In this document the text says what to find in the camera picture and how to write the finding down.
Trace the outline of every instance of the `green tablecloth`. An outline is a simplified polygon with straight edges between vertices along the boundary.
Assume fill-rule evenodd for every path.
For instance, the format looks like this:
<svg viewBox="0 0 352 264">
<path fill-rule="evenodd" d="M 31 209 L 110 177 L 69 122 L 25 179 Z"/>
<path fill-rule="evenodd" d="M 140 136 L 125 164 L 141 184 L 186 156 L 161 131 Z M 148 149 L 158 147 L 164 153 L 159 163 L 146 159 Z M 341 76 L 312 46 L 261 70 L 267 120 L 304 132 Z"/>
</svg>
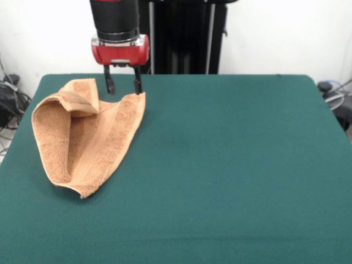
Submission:
<svg viewBox="0 0 352 264">
<path fill-rule="evenodd" d="M 47 179 L 30 116 L 91 77 L 133 92 L 42 79 L 0 168 L 0 263 L 352 263 L 352 150 L 310 78 L 144 76 L 125 159 L 81 200 Z"/>
</svg>

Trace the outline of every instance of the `brown towel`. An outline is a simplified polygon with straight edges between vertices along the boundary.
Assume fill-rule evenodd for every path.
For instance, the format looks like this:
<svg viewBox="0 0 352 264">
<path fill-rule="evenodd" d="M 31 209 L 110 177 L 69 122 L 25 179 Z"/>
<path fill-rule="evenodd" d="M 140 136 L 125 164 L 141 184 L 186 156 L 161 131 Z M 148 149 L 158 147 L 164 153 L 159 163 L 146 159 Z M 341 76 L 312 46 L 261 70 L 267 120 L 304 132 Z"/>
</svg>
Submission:
<svg viewBox="0 0 352 264">
<path fill-rule="evenodd" d="M 145 109 L 145 93 L 99 101 L 94 79 L 73 80 L 41 101 L 32 127 L 41 161 L 56 186 L 86 198 L 117 169 Z"/>
</svg>

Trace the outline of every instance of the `black cable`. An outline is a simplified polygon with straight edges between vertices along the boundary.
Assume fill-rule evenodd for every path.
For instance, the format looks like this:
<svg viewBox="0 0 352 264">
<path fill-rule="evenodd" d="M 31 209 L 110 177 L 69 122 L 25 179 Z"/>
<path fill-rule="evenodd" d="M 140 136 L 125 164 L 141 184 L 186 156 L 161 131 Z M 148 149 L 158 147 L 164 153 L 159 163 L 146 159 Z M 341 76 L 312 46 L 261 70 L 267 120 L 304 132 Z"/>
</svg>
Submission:
<svg viewBox="0 0 352 264">
<path fill-rule="evenodd" d="M 1 55 L 0 55 L 0 67 L 2 69 L 2 72 L 4 73 L 5 77 L 7 77 L 7 79 L 9 79 L 10 83 L 13 84 L 12 79 L 10 78 L 9 75 L 7 75 L 4 65 L 2 64 L 2 60 L 1 60 Z"/>
<path fill-rule="evenodd" d="M 335 88 L 335 89 L 331 89 L 331 91 L 328 91 L 328 92 L 326 93 L 326 96 L 329 96 L 329 95 L 335 93 L 336 91 L 338 91 L 338 90 L 340 90 L 340 89 L 346 87 L 346 86 L 349 85 L 350 83 L 352 83 L 352 79 L 348 80 L 347 82 L 345 82 L 344 84 L 338 86 L 338 87 Z"/>
<path fill-rule="evenodd" d="M 10 141 L 12 140 L 11 138 L 3 136 L 3 135 L 0 135 L 0 138 L 6 139 L 6 140 L 10 140 Z"/>
<path fill-rule="evenodd" d="M 2 153 L 8 151 L 8 149 L 9 149 L 9 148 L 7 147 L 7 148 L 4 148 L 2 151 L 0 151 L 0 156 L 3 156 Z"/>
</svg>

